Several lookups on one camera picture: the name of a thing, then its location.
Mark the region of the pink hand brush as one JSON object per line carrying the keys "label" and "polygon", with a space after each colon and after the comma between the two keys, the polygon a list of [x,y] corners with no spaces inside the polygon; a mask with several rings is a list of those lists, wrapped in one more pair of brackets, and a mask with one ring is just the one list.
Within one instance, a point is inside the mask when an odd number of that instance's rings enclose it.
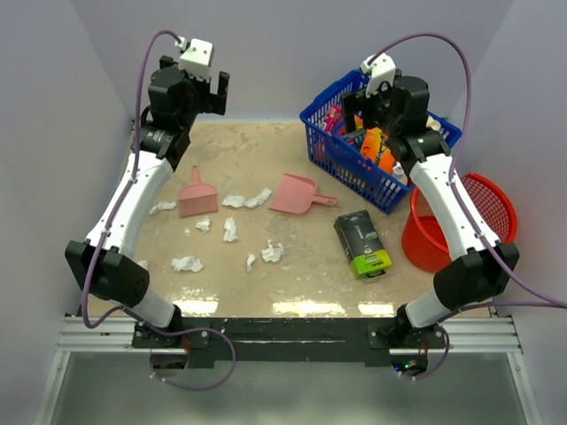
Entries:
{"label": "pink hand brush", "polygon": [[192,167],[192,183],[180,191],[178,201],[180,218],[216,213],[219,209],[217,190],[211,183],[200,180],[197,165]]}

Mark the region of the long paper scrap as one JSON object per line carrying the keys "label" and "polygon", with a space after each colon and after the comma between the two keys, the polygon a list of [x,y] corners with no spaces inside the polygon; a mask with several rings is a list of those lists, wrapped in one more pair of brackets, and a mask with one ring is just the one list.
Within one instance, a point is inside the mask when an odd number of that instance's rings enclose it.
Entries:
{"label": "long paper scrap", "polygon": [[223,206],[231,208],[254,209],[263,205],[271,196],[272,191],[264,188],[256,197],[246,198],[242,195],[228,194],[221,202]]}

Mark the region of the pink dustpan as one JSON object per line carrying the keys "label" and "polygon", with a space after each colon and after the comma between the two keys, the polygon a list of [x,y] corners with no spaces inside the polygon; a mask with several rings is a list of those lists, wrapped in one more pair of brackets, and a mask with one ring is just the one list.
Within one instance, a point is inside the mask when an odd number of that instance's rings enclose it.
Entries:
{"label": "pink dustpan", "polygon": [[338,199],[319,194],[316,181],[309,177],[284,173],[269,209],[304,215],[309,212],[312,204],[337,206]]}

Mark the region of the small paper scrap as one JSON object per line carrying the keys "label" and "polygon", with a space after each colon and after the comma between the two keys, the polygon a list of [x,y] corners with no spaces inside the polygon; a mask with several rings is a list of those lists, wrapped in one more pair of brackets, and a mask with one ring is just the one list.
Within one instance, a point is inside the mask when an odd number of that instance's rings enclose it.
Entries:
{"label": "small paper scrap", "polygon": [[195,228],[200,230],[203,233],[207,233],[210,231],[211,220],[208,217],[204,217],[198,220],[195,224]]}

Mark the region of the tall paper scrap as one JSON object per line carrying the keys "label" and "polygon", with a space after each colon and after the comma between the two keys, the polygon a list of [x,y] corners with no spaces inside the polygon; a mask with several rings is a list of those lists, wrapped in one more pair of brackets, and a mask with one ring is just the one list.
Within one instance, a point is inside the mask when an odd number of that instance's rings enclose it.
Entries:
{"label": "tall paper scrap", "polygon": [[233,217],[228,217],[224,222],[224,235],[222,241],[224,243],[233,243],[238,239],[237,224]]}

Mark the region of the tiny paper scrap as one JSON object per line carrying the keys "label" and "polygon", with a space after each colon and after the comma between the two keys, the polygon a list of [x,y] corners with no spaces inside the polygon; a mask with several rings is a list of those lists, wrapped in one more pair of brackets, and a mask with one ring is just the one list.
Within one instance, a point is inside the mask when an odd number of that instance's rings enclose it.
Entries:
{"label": "tiny paper scrap", "polygon": [[251,273],[252,265],[256,261],[256,256],[252,253],[249,253],[246,259],[246,272]]}

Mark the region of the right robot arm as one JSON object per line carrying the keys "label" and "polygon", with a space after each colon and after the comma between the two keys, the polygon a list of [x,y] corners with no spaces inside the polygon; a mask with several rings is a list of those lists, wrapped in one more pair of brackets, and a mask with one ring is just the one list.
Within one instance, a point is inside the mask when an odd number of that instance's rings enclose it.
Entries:
{"label": "right robot arm", "polygon": [[391,154],[428,202],[447,242],[450,263],[433,277],[433,288],[401,306],[388,337],[413,348],[426,331],[450,313],[500,295],[507,269],[519,260],[513,243],[503,243],[485,223],[454,169],[440,132],[428,127],[428,84],[414,76],[379,83],[372,94],[360,89],[341,97],[346,132],[361,117],[366,129],[379,128]]}

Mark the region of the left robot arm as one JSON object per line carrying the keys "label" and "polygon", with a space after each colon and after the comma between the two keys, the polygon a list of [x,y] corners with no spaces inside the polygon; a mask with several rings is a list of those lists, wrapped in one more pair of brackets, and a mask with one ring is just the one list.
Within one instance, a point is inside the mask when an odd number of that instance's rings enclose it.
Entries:
{"label": "left robot arm", "polygon": [[226,111],[229,74],[220,73],[218,89],[210,90],[210,58],[183,53],[163,56],[150,78],[149,103],[138,107],[134,141],[126,171],[97,225],[81,242],[65,250],[67,264],[82,291],[81,313],[88,328],[90,296],[109,301],[130,314],[143,334],[164,347],[183,339],[180,308],[150,286],[148,270],[137,264],[134,251],[154,198],[178,167],[190,146],[189,132],[201,113]]}

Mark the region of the pink box in basket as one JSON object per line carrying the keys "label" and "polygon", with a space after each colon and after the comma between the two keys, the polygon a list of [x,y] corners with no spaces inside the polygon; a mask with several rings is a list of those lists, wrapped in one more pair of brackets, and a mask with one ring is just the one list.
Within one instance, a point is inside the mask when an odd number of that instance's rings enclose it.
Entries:
{"label": "pink box in basket", "polygon": [[330,106],[329,110],[322,118],[322,122],[319,124],[319,127],[326,133],[332,134],[334,128],[340,123],[341,120],[341,107],[337,104],[333,104]]}

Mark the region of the colourful pack in basket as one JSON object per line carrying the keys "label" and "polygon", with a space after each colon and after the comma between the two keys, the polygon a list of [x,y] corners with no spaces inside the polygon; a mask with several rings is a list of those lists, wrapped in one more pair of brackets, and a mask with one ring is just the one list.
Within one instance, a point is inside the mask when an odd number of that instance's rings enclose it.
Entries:
{"label": "colourful pack in basket", "polygon": [[352,133],[344,134],[343,141],[347,145],[358,151],[364,142],[365,135],[365,129],[358,129],[353,131]]}

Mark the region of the orange razor package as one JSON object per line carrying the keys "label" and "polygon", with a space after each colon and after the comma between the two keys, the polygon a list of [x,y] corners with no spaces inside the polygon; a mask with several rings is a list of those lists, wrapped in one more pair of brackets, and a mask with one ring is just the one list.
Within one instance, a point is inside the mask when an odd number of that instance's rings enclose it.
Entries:
{"label": "orange razor package", "polygon": [[396,161],[386,146],[385,138],[378,127],[366,131],[360,154],[365,159],[372,160],[382,171],[388,174],[392,173]]}

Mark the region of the white plastic bag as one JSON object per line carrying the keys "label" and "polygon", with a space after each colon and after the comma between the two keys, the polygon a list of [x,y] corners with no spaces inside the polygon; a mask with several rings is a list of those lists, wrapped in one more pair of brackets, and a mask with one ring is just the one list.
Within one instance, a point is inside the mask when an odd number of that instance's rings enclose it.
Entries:
{"label": "white plastic bag", "polygon": [[440,122],[436,120],[431,114],[427,116],[426,127],[438,133],[440,133],[442,129]]}

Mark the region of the black green razor box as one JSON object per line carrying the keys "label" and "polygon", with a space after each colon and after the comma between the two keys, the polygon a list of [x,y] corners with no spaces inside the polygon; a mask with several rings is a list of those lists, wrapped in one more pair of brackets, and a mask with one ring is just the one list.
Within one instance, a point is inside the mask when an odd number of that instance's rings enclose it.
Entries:
{"label": "black green razor box", "polygon": [[386,273],[392,261],[367,210],[341,215],[333,227],[355,279]]}

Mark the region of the red mesh waste basket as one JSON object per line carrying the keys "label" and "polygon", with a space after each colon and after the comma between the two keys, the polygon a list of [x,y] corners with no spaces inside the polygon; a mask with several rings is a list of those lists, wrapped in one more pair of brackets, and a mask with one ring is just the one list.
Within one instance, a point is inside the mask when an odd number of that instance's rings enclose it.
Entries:
{"label": "red mesh waste basket", "polygon": [[[512,243],[517,234],[517,216],[506,194],[480,174],[464,175],[462,184],[490,229],[503,243]],[[450,262],[441,227],[419,189],[411,193],[401,245],[408,260],[424,272],[435,274]]]}

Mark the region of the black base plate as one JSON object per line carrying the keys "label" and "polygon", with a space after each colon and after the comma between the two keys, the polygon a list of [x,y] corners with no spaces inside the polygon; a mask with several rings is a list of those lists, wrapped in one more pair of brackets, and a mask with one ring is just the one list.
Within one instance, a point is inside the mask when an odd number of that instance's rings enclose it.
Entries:
{"label": "black base plate", "polygon": [[220,361],[359,363],[422,372],[433,349],[447,347],[440,326],[411,330],[392,318],[190,318],[175,321],[169,336],[135,326],[132,345],[181,350],[190,368]]}

